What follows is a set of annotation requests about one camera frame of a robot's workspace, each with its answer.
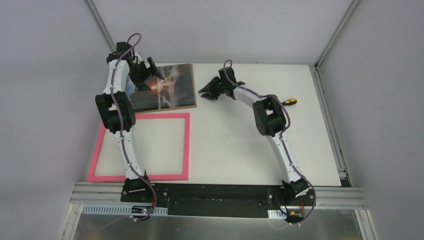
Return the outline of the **pink photo frame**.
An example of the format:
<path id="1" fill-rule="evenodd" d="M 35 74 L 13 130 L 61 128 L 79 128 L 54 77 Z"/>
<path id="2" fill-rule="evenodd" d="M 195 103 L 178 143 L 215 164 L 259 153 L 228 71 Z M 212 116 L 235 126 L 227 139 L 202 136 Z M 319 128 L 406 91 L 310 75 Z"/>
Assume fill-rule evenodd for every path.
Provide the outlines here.
<path id="1" fill-rule="evenodd" d="M 189 113 L 136 114 L 129 131 L 103 125 L 95 144 L 87 182 L 123 182 L 147 174 L 151 182 L 189 179 Z"/>

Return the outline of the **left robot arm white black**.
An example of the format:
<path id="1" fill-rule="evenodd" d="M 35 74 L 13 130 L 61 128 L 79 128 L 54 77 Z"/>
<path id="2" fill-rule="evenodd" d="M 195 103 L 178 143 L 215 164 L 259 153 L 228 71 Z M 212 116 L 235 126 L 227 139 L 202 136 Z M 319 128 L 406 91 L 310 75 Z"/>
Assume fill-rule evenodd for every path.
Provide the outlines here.
<path id="1" fill-rule="evenodd" d="M 139 165 L 135 149 L 133 130 L 136 114 L 126 93 L 128 84 L 137 91 L 149 91 L 145 83 L 152 77 L 164 79 L 151 57 L 143 61 L 128 42 L 118 42 L 116 51 L 106 58 L 109 74 L 101 94 L 95 96 L 95 103 L 103 126 L 109 130 L 118 143 L 125 168 L 122 194 L 134 195 L 140 202 L 152 198 L 146 169 Z"/>

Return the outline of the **black screwdriver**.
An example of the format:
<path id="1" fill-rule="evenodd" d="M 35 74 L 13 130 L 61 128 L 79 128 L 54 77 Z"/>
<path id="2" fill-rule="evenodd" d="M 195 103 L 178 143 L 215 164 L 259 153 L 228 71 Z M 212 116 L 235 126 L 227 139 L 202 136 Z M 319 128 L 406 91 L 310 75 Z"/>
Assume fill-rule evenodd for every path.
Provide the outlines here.
<path id="1" fill-rule="evenodd" d="M 282 102 L 282 105 L 283 106 L 292 106 L 292 105 L 296 104 L 297 102 L 298 102 L 297 99 L 292 98 L 292 99 L 288 99 L 288 100 Z"/>

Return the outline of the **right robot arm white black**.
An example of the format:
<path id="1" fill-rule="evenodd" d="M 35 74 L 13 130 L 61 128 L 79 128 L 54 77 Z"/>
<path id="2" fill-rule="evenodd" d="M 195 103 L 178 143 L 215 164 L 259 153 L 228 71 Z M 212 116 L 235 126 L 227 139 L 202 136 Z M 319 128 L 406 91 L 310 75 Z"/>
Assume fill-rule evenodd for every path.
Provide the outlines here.
<path id="1" fill-rule="evenodd" d="M 298 204 L 310 190 L 311 183 L 298 168 L 286 137 L 291 120 L 285 104 L 273 94 L 261 95 L 244 82 L 236 81 L 232 67 L 223 67 L 218 73 L 198 93 L 211 101 L 225 95 L 252 109 L 256 129 L 270 143 L 283 173 L 284 200 L 290 205 Z"/>

